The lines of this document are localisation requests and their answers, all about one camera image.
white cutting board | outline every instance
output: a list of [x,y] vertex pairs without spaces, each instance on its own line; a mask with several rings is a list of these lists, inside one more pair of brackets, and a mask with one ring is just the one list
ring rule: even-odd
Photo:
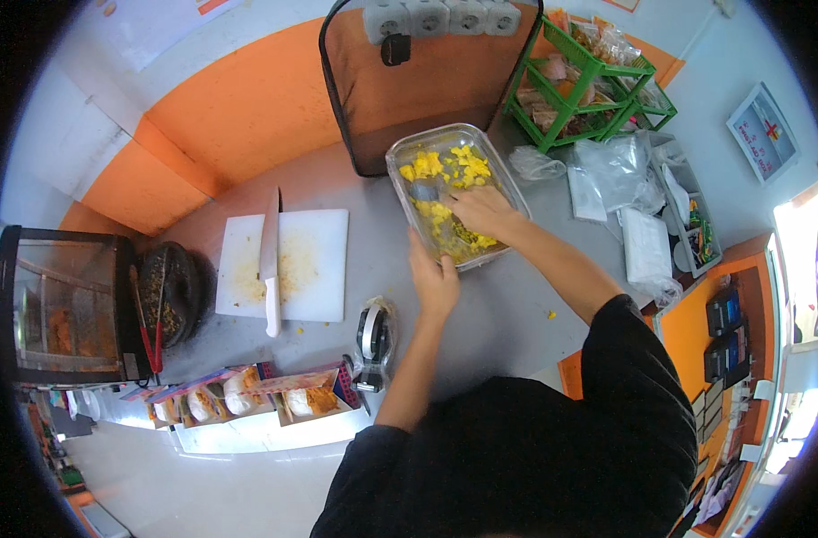
[[[265,215],[226,220],[216,313],[265,317],[265,285],[256,279],[264,221]],[[343,321],[349,223],[347,209],[280,213],[281,318]]]

black shirt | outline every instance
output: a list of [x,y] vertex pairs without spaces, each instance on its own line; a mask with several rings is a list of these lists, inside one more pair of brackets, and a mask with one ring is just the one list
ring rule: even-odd
[[695,422],[629,296],[597,312],[582,378],[579,401],[496,377],[412,434],[366,428],[312,536],[665,536],[695,478]]

scrambled egg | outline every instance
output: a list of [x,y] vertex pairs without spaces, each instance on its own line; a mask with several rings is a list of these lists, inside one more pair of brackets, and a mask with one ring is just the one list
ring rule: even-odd
[[423,201],[411,199],[412,204],[424,217],[431,218],[433,225],[433,237],[441,235],[441,223],[443,223],[453,213],[443,203],[438,201]]
[[[450,153],[453,156],[445,156],[442,159],[448,171],[451,172],[450,174],[445,173],[445,165],[439,160],[438,152],[418,152],[411,165],[403,165],[399,168],[400,175],[410,182],[414,182],[415,179],[435,178],[441,175],[445,184],[452,188],[486,185],[485,178],[492,178],[488,159],[480,158],[472,153],[469,145],[453,147]],[[451,210],[438,201],[415,200],[414,198],[410,200],[415,209],[424,217],[425,224],[440,249],[450,254],[456,263],[467,261],[475,257],[479,250],[498,244],[495,239],[466,230],[462,225],[457,226],[459,230],[452,229],[454,221],[450,221],[451,226],[448,228],[452,233],[442,234],[441,225],[451,220],[453,215]]]
[[452,147],[451,153],[457,156],[457,164],[465,166],[463,169],[463,181],[460,182],[463,186],[460,188],[469,188],[473,185],[485,185],[484,178],[490,178],[492,173],[489,172],[488,159],[482,159],[472,153],[472,148],[468,145],[462,147]]
[[442,174],[445,167],[439,161],[438,152],[418,152],[411,165],[400,167],[400,175],[413,182],[415,179],[433,178]]

person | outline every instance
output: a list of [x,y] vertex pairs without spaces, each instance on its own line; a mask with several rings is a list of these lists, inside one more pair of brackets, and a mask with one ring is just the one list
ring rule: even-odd
[[615,280],[495,188],[445,203],[466,228],[522,254],[590,326],[584,399],[495,377],[429,403],[459,279],[453,260],[442,255],[439,269],[410,229],[414,334],[311,536],[666,536],[688,500],[697,445],[661,342]]

tongs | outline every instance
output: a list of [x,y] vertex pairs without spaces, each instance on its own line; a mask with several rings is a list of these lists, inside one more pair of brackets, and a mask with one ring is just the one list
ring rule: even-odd
[[157,300],[157,322],[155,324],[155,348],[151,347],[149,339],[149,332],[145,328],[145,316],[143,315],[143,303],[139,296],[139,285],[137,278],[137,269],[134,265],[128,268],[128,276],[131,279],[131,288],[134,292],[134,302],[137,303],[137,317],[140,325],[140,336],[143,338],[143,345],[145,346],[145,355],[149,359],[151,371],[154,373],[161,373],[164,370],[164,363],[161,361],[161,347],[164,340],[164,324],[161,321],[162,312],[164,311],[164,281],[167,277],[167,254],[164,253],[164,264],[161,267],[161,290]]

